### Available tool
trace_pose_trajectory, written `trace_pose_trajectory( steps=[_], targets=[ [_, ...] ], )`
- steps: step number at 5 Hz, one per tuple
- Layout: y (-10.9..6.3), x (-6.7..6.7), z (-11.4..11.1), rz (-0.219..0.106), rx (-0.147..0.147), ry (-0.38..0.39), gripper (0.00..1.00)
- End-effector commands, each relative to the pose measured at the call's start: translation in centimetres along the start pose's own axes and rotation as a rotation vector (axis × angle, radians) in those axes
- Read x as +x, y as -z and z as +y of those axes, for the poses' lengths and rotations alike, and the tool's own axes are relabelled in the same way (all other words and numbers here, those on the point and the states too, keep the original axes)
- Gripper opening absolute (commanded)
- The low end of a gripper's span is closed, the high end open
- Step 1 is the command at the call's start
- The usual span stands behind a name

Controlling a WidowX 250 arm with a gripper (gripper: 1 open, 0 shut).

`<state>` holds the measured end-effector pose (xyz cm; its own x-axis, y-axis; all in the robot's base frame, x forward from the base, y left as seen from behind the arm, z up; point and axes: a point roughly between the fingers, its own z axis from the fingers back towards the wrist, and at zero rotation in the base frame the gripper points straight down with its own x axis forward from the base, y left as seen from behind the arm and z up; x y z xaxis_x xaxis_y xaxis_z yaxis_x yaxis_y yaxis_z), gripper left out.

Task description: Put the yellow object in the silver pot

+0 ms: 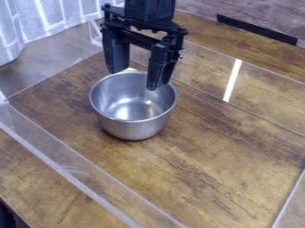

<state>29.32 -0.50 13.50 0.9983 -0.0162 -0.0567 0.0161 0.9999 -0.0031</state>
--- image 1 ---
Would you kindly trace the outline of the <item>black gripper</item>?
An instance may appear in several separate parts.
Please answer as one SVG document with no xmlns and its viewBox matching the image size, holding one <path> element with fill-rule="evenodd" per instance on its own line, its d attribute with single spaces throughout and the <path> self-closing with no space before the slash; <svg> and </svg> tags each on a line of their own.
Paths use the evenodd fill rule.
<svg viewBox="0 0 305 228">
<path fill-rule="evenodd" d="M 102 6 L 104 55 L 114 74 L 129 68 L 130 44 L 152 49 L 148 89 L 157 90 L 172 79 L 176 51 L 189 30 L 173 21 L 177 0 L 125 0 L 125 6 Z"/>
</svg>

